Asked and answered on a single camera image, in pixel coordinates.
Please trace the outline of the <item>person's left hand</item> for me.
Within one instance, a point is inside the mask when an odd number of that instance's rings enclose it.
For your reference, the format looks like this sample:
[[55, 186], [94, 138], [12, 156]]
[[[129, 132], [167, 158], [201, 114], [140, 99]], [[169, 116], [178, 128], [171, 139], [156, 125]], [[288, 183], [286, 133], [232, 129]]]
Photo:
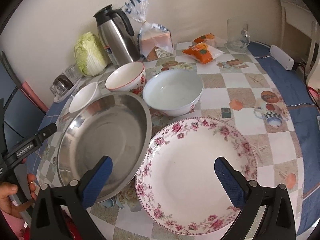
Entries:
[[27, 212], [29, 207], [32, 207], [34, 204], [37, 194], [36, 194], [36, 176], [34, 174], [26, 174], [25, 178], [28, 183], [28, 190], [32, 200], [28, 200], [21, 207], [15, 206], [12, 202], [14, 195], [18, 193], [18, 185], [12, 184], [10, 182], [1, 183], [1, 215], [6, 220], [7, 217], [14, 217], [17, 219], [22, 219], [24, 222], [31, 221], [31, 215]]

